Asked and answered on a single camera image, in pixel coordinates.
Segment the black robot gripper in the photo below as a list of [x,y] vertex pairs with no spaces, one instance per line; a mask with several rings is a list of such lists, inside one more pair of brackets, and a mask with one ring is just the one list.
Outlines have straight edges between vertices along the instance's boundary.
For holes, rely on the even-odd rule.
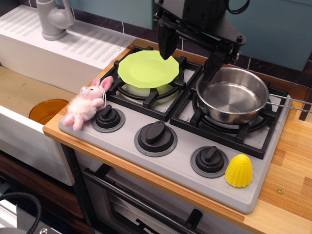
[[204,66],[203,81],[209,82],[223,64],[234,64],[245,36],[227,19],[238,15],[246,5],[231,9],[228,0],[157,0],[157,40],[159,52],[167,60],[184,38],[210,52]]

